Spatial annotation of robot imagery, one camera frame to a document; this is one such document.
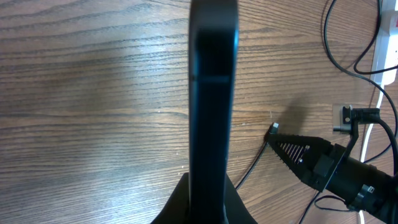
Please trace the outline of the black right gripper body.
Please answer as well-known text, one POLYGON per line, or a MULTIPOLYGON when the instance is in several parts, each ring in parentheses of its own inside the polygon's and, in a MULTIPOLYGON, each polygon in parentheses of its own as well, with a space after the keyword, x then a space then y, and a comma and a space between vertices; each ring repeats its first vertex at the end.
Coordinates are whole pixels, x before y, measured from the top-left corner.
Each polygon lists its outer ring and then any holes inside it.
POLYGON ((300 180, 319 192, 324 191, 345 152, 346 148, 338 144, 324 149, 311 148, 304 154, 302 165, 305 169, 300 180))

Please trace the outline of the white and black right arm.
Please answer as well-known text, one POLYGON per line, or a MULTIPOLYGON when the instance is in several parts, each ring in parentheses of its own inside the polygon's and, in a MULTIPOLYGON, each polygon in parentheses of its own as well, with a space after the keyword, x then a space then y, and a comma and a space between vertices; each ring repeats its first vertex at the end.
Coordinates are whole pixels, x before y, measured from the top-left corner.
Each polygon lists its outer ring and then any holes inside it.
POLYGON ((319 192, 328 190, 350 210, 397 223, 397 184, 392 176, 346 156, 347 148, 322 138, 270 134, 267 142, 305 185, 319 192))

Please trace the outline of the dark Samsung Galaxy smartphone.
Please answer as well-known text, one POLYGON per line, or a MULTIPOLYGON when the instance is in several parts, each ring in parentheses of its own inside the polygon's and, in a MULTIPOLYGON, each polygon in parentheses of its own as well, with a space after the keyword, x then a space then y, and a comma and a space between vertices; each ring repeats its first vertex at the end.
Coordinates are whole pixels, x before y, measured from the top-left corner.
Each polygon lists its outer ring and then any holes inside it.
POLYGON ((237 1, 192 1, 189 18, 189 221, 224 223, 238 51, 237 1))

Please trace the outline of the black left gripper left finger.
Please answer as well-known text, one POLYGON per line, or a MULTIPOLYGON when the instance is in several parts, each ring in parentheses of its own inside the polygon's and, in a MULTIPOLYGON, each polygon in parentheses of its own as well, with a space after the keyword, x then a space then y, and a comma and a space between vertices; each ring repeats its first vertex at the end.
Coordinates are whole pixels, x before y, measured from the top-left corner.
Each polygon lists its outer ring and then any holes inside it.
POLYGON ((184 224, 189 215, 189 178, 184 173, 171 196, 151 224, 184 224))

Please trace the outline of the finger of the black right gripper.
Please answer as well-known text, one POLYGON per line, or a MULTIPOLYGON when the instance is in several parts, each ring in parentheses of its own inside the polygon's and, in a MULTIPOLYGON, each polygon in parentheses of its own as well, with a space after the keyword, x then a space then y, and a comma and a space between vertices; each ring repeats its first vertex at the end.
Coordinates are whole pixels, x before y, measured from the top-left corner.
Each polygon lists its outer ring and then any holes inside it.
POLYGON ((300 179, 304 173, 302 165, 304 154, 311 148, 324 149, 331 142, 310 136, 289 134, 269 134, 267 142, 282 162, 300 179))

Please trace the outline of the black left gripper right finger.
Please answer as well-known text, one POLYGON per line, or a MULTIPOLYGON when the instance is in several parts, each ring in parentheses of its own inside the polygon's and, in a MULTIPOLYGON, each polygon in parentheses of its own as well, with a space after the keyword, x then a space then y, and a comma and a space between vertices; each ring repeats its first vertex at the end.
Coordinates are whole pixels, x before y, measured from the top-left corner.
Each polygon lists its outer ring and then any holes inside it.
POLYGON ((257 224, 228 176, 225 181, 224 206, 228 224, 257 224))

